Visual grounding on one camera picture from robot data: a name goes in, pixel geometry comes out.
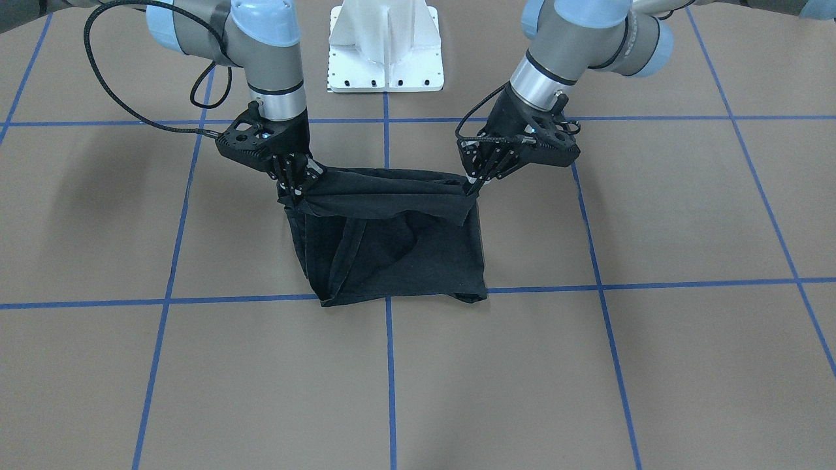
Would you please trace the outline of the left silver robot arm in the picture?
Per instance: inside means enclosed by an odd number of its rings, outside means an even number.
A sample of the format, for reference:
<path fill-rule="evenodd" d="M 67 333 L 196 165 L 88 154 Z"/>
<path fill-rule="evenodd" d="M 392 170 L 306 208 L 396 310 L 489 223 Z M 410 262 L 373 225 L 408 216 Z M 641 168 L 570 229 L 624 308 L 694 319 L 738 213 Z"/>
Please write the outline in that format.
<path fill-rule="evenodd" d="M 465 191 L 529 164 L 569 167 L 580 156 L 579 123 L 567 120 L 568 95 L 586 71 L 648 77 L 671 57 L 667 18 L 693 1 L 528 1 L 521 27 L 529 46 L 475 136 L 455 131 Z"/>

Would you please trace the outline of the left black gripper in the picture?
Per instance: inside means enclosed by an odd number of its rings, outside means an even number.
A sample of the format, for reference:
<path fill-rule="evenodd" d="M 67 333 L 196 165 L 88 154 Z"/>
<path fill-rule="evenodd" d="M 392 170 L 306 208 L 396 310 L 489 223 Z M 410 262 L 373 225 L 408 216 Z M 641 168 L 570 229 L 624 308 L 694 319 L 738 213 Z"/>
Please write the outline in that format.
<path fill-rule="evenodd" d="M 495 98 L 485 125 L 477 136 L 460 131 L 472 114 Z M 457 146 L 468 178 L 466 193 L 478 193 L 484 184 L 501 180 L 528 164 L 569 167 L 581 154 L 576 142 L 580 124 L 567 120 L 562 111 L 568 103 L 563 92 L 549 110 L 526 104 L 511 84 L 502 84 L 475 105 L 456 127 Z"/>

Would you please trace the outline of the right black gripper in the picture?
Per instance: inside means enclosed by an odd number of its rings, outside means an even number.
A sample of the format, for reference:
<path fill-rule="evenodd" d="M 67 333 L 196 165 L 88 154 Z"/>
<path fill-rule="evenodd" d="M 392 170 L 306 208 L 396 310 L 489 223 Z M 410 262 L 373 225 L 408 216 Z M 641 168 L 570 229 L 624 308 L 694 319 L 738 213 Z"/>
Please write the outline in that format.
<path fill-rule="evenodd" d="M 302 196 L 327 173 L 310 152 L 307 110 L 289 120 L 269 120 L 251 101 L 215 143 L 222 157 L 267 174 L 278 196 Z"/>

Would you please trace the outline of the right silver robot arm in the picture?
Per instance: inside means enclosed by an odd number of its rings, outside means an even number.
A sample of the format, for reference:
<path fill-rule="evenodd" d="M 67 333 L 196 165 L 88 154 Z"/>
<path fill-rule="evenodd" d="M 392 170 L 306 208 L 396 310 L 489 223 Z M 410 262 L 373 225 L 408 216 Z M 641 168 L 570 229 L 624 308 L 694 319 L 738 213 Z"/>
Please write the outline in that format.
<path fill-rule="evenodd" d="M 215 140 L 226 158 L 277 182 L 281 198 L 301 196 L 325 169 L 310 153 L 310 124 L 300 53 L 300 30 L 292 1 L 3 1 L 2 31 L 68 8 L 91 8 L 83 30 L 89 64 L 102 89 L 129 115 L 106 83 L 91 47 L 95 20 L 112 8 L 144 13 L 150 35 L 180 54 L 205 57 L 209 69 L 243 70 L 250 93 L 247 110 L 226 131 L 192 128 Z"/>

